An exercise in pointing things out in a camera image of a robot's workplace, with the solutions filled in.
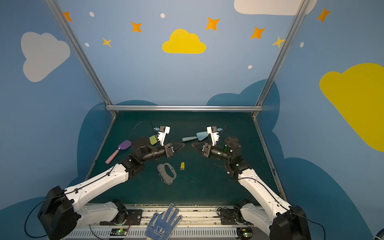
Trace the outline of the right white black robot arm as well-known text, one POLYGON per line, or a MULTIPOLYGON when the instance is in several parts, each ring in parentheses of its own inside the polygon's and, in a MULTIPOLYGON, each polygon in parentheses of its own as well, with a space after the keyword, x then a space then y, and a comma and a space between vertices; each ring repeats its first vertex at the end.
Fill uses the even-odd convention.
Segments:
POLYGON ((235 137, 227 137, 222 148, 208 142, 192 143, 205 158, 225 162, 228 175, 247 189, 263 208, 246 201, 237 205, 242 218, 263 231, 271 240, 309 240, 310 229, 306 213, 299 206, 291 206, 268 187, 256 171, 242 158, 242 147, 235 137))

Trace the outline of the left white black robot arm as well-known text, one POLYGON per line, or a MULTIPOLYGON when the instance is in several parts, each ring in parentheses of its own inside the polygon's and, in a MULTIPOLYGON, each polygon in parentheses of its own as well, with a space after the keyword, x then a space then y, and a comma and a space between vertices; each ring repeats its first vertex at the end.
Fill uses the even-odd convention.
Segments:
POLYGON ((137 176, 145 162, 162 157, 171 158, 184 143, 168 142, 152 145, 146 137, 131 145, 131 153, 113 167, 80 184, 61 189, 52 188, 38 212, 38 219, 50 240, 61 240, 75 228, 93 223, 124 225, 133 222, 127 208, 118 200, 84 208, 88 202, 116 185, 137 176))

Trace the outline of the light blue toy shovel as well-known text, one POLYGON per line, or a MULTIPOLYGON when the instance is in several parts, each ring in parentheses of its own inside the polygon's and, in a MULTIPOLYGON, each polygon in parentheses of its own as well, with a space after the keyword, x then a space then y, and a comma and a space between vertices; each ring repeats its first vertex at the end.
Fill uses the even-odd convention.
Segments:
POLYGON ((207 138, 208 136, 209 136, 209 133, 208 133, 208 132, 198 132, 198 133, 196 133, 196 135, 193 136, 193 137, 184 137, 184 138, 182 138, 182 141, 183 141, 183 142, 192 141, 192 140, 202 141, 202 140, 204 140, 205 138, 207 138))

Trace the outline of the purple pink toy shovel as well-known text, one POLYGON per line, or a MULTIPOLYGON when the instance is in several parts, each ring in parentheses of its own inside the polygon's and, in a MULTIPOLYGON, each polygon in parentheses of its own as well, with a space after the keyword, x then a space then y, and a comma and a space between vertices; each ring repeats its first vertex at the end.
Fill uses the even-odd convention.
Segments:
POLYGON ((118 145, 118 148, 110 155, 109 158, 107 158, 107 160, 105 161, 105 163, 107 165, 109 165, 111 163, 111 161, 116 157, 116 155, 122 151, 122 150, 126 150, 128 149, 130 146, 131 146, 132 142, 129 141, 129 140, 125 140, 123 141, 121 144, 118 145))

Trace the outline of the blue dotted glove centre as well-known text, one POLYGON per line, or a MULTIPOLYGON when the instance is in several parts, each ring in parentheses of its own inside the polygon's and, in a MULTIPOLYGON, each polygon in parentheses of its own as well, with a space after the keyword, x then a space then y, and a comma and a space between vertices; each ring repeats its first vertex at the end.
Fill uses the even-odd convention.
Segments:
POLYGON ((170 204, 165 212, 154 213, 146 229, 147 240, 168 240, 183 219, 179 211, 174 204, 170 204))

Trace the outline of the right green circuit board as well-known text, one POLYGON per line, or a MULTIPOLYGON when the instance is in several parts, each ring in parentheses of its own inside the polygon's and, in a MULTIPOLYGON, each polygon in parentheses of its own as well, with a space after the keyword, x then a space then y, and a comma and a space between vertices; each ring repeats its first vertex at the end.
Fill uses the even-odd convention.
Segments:
POLYGON ((254 236, 251 228, 237 228, 237 240, 250 240, 254 236))

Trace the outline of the green circuit board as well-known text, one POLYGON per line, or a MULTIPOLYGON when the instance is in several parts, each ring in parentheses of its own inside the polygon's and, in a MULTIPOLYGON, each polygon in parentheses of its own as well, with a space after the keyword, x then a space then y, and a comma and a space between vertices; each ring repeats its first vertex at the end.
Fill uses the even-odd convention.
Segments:
POLYGON ((110 236, 122 236, 125 237, 128 234, 128 229, 112 229, 110 232, 110 236))
POLYGON ((250 240, 254 236, 251 228, 237 228, 237 240, 250 240))

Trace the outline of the left green circuit board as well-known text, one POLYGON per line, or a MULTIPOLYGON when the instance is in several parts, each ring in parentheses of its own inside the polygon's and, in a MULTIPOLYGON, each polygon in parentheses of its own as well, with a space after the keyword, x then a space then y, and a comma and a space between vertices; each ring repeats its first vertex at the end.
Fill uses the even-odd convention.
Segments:
POLYGON ((128 229, 112 229, 110 232, 110 236, 122 236, 125 237, 128 234, 128 229))

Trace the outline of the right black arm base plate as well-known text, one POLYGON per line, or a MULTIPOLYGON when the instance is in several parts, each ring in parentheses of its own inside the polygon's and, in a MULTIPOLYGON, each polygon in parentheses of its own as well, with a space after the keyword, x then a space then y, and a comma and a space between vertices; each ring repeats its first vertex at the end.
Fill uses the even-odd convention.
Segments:
POLYGON ((237 209, 218 208, 217 215, 221 219, 222 225, 252 225, 242 217, 237 209))

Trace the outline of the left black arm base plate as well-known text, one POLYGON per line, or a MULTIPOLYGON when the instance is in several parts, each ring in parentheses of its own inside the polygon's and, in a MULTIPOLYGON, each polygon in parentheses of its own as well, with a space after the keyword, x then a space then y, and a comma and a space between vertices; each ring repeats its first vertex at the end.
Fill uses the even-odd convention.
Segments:
POLYGON ((141 223, 142 210, 119 211, 109 222, 100 222, 100 226, 138 226, 141 223))

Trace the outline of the aluminium front rail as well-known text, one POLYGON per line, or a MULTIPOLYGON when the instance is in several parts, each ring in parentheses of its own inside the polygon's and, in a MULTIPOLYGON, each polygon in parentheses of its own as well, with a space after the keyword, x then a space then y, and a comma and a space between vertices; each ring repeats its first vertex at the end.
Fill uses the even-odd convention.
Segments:
MULTIPOLYGON (((141 223, 138 226, 100 226, 100 223, 75 228, 65 240, 144 240, 146 228, 155 212, 162 213, 166 206, 128 206, 128 210, 142 210, 141 223), (128 229, 128 234, 110 236, 112 229, 128 229)), ((252 225, 222 225, 217 215, 218 208, 237 209, 237 206, 181 206, 183 219, 174 229, 172 240, 237 240, 237 228, 251 228, 254 236, 251 240, 270 240, 263 231, 252 225)))

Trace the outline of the left aluminium frame post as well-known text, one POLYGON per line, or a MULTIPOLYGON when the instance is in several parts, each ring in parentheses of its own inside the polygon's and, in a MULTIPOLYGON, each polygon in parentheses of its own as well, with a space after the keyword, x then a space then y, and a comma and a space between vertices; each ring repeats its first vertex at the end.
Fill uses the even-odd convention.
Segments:
POLYGON ((72 48, 74 49, 75 53, 77 54, 80 62, 82 63, 84 69, 86 70, 91 81, 93 82, 94 86, 96 87, 99 95, 101 96, 104 103, 106 104, 106 107, 108 107, 109 105, 113 105, 113 103, 112 103, 110 97, 108 96, 107 91, 104 88, 101 80, 99 79, 95 69, 93 68, 88 57, 86 56, 86 53, 85 53, 80 41, 78 40, 75 32, 73 31, 69 21, 66 19, 59 2, 58 1, 52 1, 52 0, 45 0, 45 3, 47 4, 47 6, 50 9, 51 13, 53 14, 54 18, 58 22, 59 26, 61 27, 63 33, 67 37, 67 39, 68 39, 69 43, 71 44, 72 48))

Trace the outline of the aluminium frame post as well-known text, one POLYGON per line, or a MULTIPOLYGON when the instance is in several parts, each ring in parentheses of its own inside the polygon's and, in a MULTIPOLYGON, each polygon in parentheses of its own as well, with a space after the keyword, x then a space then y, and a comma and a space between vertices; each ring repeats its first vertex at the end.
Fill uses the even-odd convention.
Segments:
POLYGON ((267 78, 266 83, 258 97, 258 100, 256 103, 257 110, 252 112, 252 118, 254 120, 256 119, 258 113, 263 110, 263 104, 268 96, 268 93, 270 92, 270 89, 279 73, 281 66, 283 65, 283 62, 290 50, 290 47, 306 17, 306 12, 307 12, 307 9, 309 9, 310 3, 311 3, 310 0, 304 0, 299 5, 298 11, 286 35, 286 39, 283 42, 283 46, 279 50, 278 56, 274 62, 274 65, 269 74, 269 77, 267 78))
POLYGON ((58 1, 52 1, 52 0, 45 0, 45 3, 47 4, 47 6, 50 9, 51 13, 53 14, 54 18, 58 22, 59 26, 61 27, 63 33, 67 37, 67 39, 68 39, 69 43, 71 44, 72 48, 74 49, 75 53, 77 54, 80 62, 82 63, 84 69, 86 70, 91 81, 93 82, 94 86, 96 87, 99 95, 101 96, 104 103, 106 104, 106 107, 108 107, 109 105, 113 105, 113 103, 112 103, 110 97, 108 96, 107 91, 104 88, 101 80, 99 79, 95 69, 93 68, 88 57, 86 56, 86 53, 85 53, 80 41, 78 40, 75 32, 73 31, 69 21, 66 19, 59 2, 58 1))

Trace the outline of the right aluminium frame post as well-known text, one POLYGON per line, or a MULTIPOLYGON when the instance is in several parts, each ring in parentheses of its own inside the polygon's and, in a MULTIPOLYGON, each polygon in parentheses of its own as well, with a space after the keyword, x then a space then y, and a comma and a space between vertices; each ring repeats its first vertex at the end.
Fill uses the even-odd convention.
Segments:
POLYGON ((304 0, 299 5, 298 11, 286 35, 286 39, 283 42, 283 46, 279 50, 278 56, 274 62, 274 65, 269 74, 269 77, 267 78, 266 83, 258 97, 258 100, 256 103, 257 110, 252 112, 252 118, 254 120, 256 119, 258 113, 263 110, 263 104, 268 96, 268 93, 270 92, 270 89, 279 73, 281 66, 283 65, 283 62, 290 50, 290 47, 306 17, 306 12, 307 12, 307 9, 309 9, 310 3, 311 3, 310 0, 304 0))

